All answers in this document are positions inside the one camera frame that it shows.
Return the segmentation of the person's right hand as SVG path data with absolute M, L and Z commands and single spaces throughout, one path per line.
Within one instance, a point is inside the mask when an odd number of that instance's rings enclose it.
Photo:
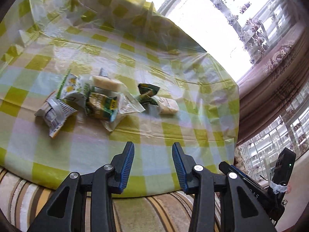
M 286 194 L 289 194 L 290 192 L 291 192 L 291 190 L 292 190 L 292 186 L 291 186 L 291 184 L 289 183 L 288 184 L 288 186 L 287 186 L 287 189 L 286 189 Z

